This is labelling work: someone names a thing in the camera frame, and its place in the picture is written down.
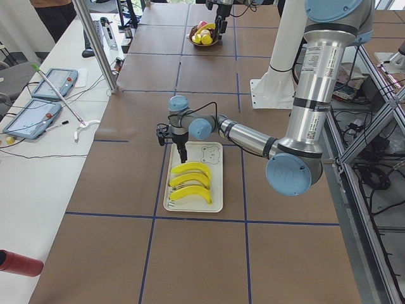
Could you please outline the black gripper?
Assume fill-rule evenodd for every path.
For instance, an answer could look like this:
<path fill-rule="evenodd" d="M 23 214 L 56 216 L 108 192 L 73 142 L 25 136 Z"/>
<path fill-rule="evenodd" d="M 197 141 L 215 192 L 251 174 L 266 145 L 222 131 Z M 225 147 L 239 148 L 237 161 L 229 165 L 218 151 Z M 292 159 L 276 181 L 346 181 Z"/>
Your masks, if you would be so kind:
<path fill-rule="evenodd" d="M 180 155 L 180 163 L 187 161 L 187 150 L 185 144 L 189 140 L 188 130 L 182 127 L 171 127 L 172 141 L 177 145 L 178 153 Z"/>
<path fill-rule="evenodd" d="M 222 18 L 230 16 L 233 0 L 217 0 L 216 4 L 218 7 L 216 10 L 214 38 L 219 40 L 220 34 L 224 34 L 227 29 L 227 21 L 222 20 Z"/>

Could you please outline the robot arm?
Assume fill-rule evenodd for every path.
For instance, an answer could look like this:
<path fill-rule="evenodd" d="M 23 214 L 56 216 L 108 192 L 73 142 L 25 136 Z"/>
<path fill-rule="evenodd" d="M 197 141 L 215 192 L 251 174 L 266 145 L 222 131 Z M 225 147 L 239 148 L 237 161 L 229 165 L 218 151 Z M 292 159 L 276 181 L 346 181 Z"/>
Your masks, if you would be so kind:
<path fill-rule="evenodd" d="M 305 193 L 322 175 L 320 134 L 330 110 L 344 51 L 368 42 L 373 1 L 283 1 L 268 71 L 251 85 L 255 108 L 291 107 L 286 135 L 270 137 L 223 115 L 200 115 L 183 96 L 168 102 L 168 124 L 159 124 L 160 144 L 171 139 L 187 159 L 190 137 L 217 132 L 249 153 L 266 158 L 266 178 L 286 196 Z"/>
<path fill-rule="evenodd" d="M 204 4 L 208 10 L 212 10 L 214 5 L 217 5 L 216 9 L 216 17 L 215 17 L 215 34 L 221 39 L 222 35 L 225 33 L 227 28 L 227 21 L 226 18 L 231 15 L 232 6 L 235 4 L 242 4 L 254 11 L 260 5 L 275 5 L 278 8 L 278 13 L 282 16 L 282 12 L 284 10 L 285 1 L 243 1 L 243 0 L 236 0 L 236 1 L 226 1 L 226 0 L 206 0 L 206 1 L 196 1 L 196 4 Z"/>

